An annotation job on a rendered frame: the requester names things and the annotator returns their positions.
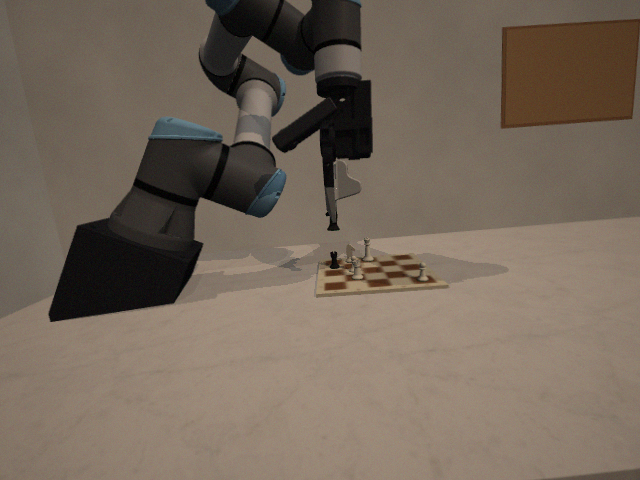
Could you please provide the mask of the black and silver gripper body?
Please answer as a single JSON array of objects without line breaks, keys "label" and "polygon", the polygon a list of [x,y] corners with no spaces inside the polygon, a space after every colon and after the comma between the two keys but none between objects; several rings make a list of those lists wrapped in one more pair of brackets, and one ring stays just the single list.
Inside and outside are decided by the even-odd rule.
[{"label": "black and silver gripper body", "polygon": [[[360,160],[371,157],[371,80],[360,81],[349,76],[326,78],[317,83],[317,95],[330,97],[337,107],[335,113],[319,123],[321,156],[323,135],[329,134],[329,147],[333,147],[334,158]],[[340,101],[341,98],[345,100]]]}]

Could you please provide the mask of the brown and cream chessboard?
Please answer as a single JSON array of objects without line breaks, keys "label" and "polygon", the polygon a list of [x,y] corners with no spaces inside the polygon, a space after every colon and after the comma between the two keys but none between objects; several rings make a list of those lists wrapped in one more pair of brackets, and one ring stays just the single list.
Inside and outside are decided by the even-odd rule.
[{"label": "brown and cream chessboard", "polygon": [[352,279],[352,263],[347,263],[347,258],[337,258],[338,269],[330,268],[332,259],[320,260],[316,298],[449,288],[449,284],[427,265],[428,281],[418,281],[419,264],[423,261],[414,253],[372,257],[374,260],[369,262],[356,257],[356,262],[360,260],[361,263],[363,279],[360,280]]}]

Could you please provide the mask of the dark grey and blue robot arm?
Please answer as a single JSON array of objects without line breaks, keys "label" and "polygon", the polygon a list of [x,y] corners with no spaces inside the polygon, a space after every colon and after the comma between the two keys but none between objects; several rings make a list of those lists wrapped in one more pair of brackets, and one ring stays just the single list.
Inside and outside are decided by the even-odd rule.
[{"label": "dark grey and blue robot arm", "polygon": [[[188,251],[200,197],[258,218],[271,212],[286,182],[270,150],[271,117],[286,84],[241,54],[248,41],[254,36],[280,53],[295,75],[315,70],[316,83],[336,76],[362,80],[360,0],[311,1],[304,15],[286,0],[205,0],[215,14],[199,61],[213,85],[236,99],[234,142],[227,146],[220,133],[195,123],[158,119],[133,186],[110,215],[111,231],[150,247]],[[291,151],[336,111],[327,97],[272,141]]]}]

